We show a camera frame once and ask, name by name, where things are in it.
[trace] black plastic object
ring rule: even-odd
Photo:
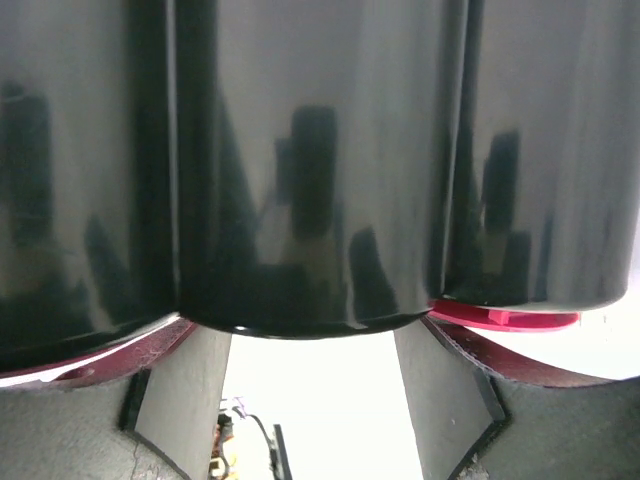
[[[464,3],[176,2],[184,315],[346,335],[442,293]]]
[[[445,298],[624,294],[640,191],[640,3],[469,3]]]
[[[162,1],[0,1],[0,372],[172,312]]]

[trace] pink plastic part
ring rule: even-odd
[[[579,313],[524,313],[481,308],[450,300],[436,300],[428,316],[465,327],[499,332],[553,332],[578,320]]]

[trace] shiny black surface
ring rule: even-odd
[[[445,296],[583,310],[625,291],[640,2],[470,3]]]
[[[0,1],[0,371],[175,309],[162,1]]]
[[[180,311],[283,337],[415,318],[443,283],[464,2],[216,3],[176,2]]]

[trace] glossy black container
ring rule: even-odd
[[[162,1],[0,1],[0,372],[176,307]]]
[[[525,311],[626,289],[640,2],[470,2],[445,297]]]
[[[379,331],[442,292],[465,2],[176,2],[180,311]]]

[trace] black cylinder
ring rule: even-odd
[[[0,373],[175,309],[164,2],[0,1]]]
[[[470,2],[444,297],[522,311],[626,289],[640,2]]]
[[[442,293],[464,3],[176,2],[183,314],[346,335]]]

